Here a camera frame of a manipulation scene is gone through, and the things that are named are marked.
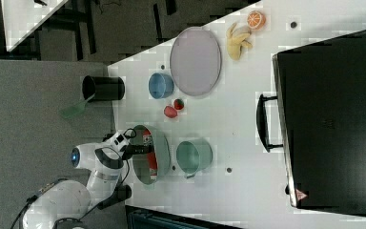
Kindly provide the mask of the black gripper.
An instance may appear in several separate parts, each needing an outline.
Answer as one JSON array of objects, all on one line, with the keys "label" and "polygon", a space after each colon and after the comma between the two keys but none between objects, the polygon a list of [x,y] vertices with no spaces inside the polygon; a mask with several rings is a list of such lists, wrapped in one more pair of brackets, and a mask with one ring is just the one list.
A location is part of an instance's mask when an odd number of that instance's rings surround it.
[{"label": "black gripper", "polygon": [[149,154],[154,153],[154,147],[153,146],[140,146],[140,145],[129,145],[125,147],[125,150],[123,152],[122,159],[128,160],[134,155],[140,155],[140,154]]}]

